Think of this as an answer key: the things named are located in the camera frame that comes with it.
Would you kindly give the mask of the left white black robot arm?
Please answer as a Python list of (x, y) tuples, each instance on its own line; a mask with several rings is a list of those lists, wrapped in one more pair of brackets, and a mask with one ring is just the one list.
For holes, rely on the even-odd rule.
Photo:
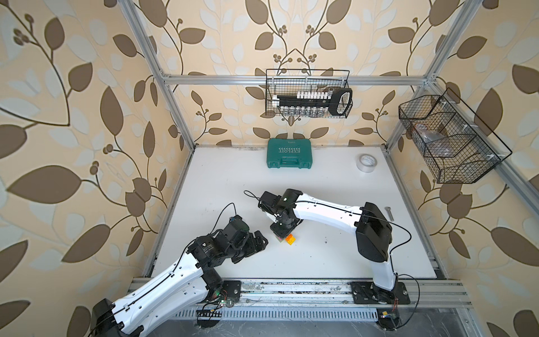
[(149, 282), (116, 301), (103, 299), (92, 310), (90, 336), (148, 336), (181, 310), (211, 300), (222, 287), (216, 268), (265, 250), (268, 240), (241, 216), (192, 240), (180, 258)]

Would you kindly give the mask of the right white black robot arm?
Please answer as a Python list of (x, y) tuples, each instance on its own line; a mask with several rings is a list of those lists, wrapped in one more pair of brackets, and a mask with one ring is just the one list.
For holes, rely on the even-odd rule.
[(396, 287), (398, 274), (394, 270), (392, 252), (409, 243), (412, 234), (405, 227), (388, 221), (375, 204), (335, 204), (294, 189), (287, 189), (283, 195), (266, 191), (255, 199), (258, 208), (272, 220), (270, 229), (281, 240), (306, 220), (353, 234), (359, 254), (371, 263), (374, 289), (391, 292)]

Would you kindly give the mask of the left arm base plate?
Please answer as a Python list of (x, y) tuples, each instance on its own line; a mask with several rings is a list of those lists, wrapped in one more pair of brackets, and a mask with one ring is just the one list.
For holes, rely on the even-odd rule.
[(217, 300), (238, 303), (241, 297), (241, 285), (239, 280), (225, 280), (220, 284), (214, 284), (209, 288), (206, 302), (215, 302)]

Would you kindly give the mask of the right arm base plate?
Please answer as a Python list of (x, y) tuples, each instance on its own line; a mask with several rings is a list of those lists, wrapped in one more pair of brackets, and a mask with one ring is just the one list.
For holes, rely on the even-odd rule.
[(411, 299), (403, 282), (397, 282), (393, 290), (385, 290), (373, 282), (351, 282), (354, 304), (357, 305), (409, 305)]

